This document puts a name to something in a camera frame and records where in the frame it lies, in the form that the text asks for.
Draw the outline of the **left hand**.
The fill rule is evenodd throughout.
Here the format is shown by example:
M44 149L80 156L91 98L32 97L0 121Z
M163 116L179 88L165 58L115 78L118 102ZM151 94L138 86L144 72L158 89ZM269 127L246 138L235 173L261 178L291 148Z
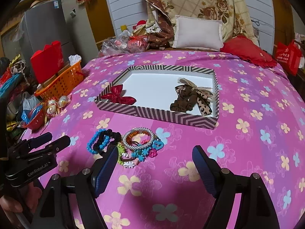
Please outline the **left hand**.
M12 195L4 195L1 198L1 207L7 212L21 213L23 212L21 202L24 202L30 212L34 214L41 196L42 190L35 187L34 183L31 182L25 188L22 188L19 194L15 195L15 198Z

